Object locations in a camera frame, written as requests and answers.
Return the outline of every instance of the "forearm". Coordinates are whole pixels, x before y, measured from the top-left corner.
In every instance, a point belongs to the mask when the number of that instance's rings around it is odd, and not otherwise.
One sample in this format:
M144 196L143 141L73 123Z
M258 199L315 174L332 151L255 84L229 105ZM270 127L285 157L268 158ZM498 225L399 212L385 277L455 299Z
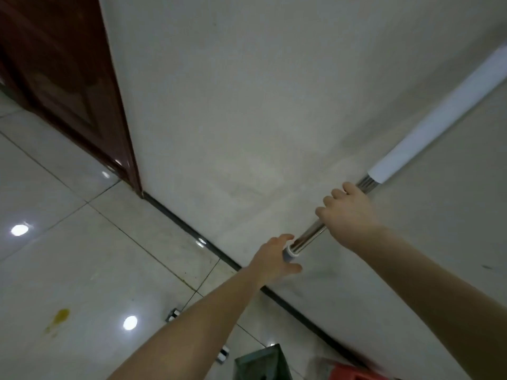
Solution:
M504 307L387 229L378 229L354 251L424 321L472 378L498 378L503 373L507 357Z
M242 269L153 335L110 380L204 378L262 285L257 272Z

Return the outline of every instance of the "red object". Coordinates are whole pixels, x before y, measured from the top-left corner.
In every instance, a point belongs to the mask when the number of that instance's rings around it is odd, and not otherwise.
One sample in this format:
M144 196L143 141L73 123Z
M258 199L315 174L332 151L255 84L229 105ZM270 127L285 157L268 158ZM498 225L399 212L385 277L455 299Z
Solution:
M328 380L389 380L387 377L351 365L337 364Z

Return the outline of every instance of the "floor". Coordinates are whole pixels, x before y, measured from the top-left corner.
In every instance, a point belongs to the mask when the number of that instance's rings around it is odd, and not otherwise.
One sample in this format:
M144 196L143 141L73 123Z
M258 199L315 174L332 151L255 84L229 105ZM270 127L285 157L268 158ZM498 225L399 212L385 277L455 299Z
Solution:
M104 379L164 325L234 274L113 172L0 94L0 372ZM131 330L123 327L137 318ZM280 343L293 379L344 360L266 295L234 327L234 359Z

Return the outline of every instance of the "baseboard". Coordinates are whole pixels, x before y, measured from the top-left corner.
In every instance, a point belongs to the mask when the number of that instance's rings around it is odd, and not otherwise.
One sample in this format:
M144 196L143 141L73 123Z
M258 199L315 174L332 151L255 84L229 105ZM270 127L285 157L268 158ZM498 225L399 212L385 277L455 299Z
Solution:
M176 216L173 212L168 210L165 206L160 204L155 198L149 195L147 192L143 192L144 199L148 201L151 205L161 211L164 215L169 217L172 221L174 221L181 229L191 235L195 240L199 238L206 239L203 237L198 231L194 230L190 225L181 220L178 216ZM217 255L221 260L225 261L228 265L230 265L235 270L241 269L241 266L232 260L228 255L226 255L221 249L211 243L206 239L206 248L212 251L215 255ZM338 352L344 359L348 360L351 364L356 367L368 368L364 361L359 358L356 354L349 351L346 347L341 345L339 342L334 340L331 336L329 336L326 332L308 320L305 316L303 316L298 310L296 310L293 306L291 306L288 302L278 296L275 292L273 292L268 287L262 287L261 289L264 294L269 296L272 300L276 302L279 306L285 309L288 313L294 316L301 324L307 327L310 331L315 333L319 338L321 338L327 345L333 348L336 352Z

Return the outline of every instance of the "brown door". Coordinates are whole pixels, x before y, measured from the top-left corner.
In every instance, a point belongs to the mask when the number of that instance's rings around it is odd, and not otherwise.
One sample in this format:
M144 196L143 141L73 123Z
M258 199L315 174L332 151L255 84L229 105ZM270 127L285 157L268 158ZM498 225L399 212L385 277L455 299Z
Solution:
M32 110L140 191L98 0L0 0L0 48Z

